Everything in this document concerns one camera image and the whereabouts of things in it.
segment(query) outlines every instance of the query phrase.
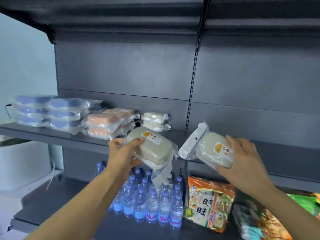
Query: gray shelving unit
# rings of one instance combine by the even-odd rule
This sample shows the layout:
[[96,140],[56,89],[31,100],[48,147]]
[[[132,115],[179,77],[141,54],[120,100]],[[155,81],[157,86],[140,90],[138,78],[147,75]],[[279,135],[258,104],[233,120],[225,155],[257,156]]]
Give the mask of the gray shelving unit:
[[[179,147],[206,121],[212,131],[253,141],[276,185],[313,192],[320,192],[319,7],[320,0],[0,0],[0,12],[54,44],[60,96],[169,113],[164,136]],[[26,232],[108,160],[107,141],[81,134],[15,123],[0,134],[63,146],[66,179],[12,221]],[[199,160],[178,159],[173,173],[225,180]],[[240,239],[233,224],[223,234],[183,225],[172,233],[106,217],[95,239],[137,232]]]

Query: white cable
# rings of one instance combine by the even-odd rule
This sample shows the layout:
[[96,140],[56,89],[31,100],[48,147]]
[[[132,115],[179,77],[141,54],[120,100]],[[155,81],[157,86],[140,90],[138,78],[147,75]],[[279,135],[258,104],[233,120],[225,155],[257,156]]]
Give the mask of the white cable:
[[47,186],[47,189],[46,189],[46,191],[48,190],[48,188],[49,188],[49,186],[50,186],[50,184],[51,184],[51,182],[52,182],[52,180],[53,180],[53,178],[54,178],[54,169],[55,169],[55,167],[56,167],[56,165],[54,165],[54,162],[50,159],[50,161],[52,162],[52,164],[53,164],[53,170],[52,170],[52,176],[51,176],[51,179],[50,179],[50,182],[49,182],[49,184],[48,184],[48,186]]

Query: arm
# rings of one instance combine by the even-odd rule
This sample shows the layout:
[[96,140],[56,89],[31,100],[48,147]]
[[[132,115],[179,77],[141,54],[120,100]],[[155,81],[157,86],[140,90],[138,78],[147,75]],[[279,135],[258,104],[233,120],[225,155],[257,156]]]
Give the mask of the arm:
[[42,223],[25,240],[90,240],[106,215],[130,169],[140,161],[131,161],[135,147],[143,139],[134,139],[124,147],[121,139],[109,142],[110,155],[106,169],[80,193]]
[[273,185],[255,145],[247,139],[227,139],[234,164],[230,169],[218,166],[218,173],[270,210],[294,240],[320,239],[320,221]]

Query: hand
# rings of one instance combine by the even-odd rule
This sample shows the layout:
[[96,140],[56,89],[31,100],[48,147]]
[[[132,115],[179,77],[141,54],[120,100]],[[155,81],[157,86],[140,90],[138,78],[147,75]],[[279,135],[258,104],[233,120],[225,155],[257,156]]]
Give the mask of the hand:
[[226,136],[233,150],[233,166],[226,169],[216,166],[219,174],[242,192],[257,199],[266,189],[273,189],[265,166],[257,152],[256,146],[248,139]]
[[106,166],[107,172],[121,181],[123,185],[129,178],[129,171],[132,167],[141,163],[140,160],[132,160],[134,149],[144,142],[144,138],[136,138],[127,145],[120,146],[122,138],[109,141],[109,160]]

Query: white wall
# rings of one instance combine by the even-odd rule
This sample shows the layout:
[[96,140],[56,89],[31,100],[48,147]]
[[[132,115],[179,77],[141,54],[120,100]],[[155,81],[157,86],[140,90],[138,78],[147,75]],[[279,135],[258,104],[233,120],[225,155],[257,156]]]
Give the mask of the white wall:
[[[0,118],[17,95],[57,94],[54,45],[45,33],[0,13]],[[51,145],[56,167],[62,149]]]

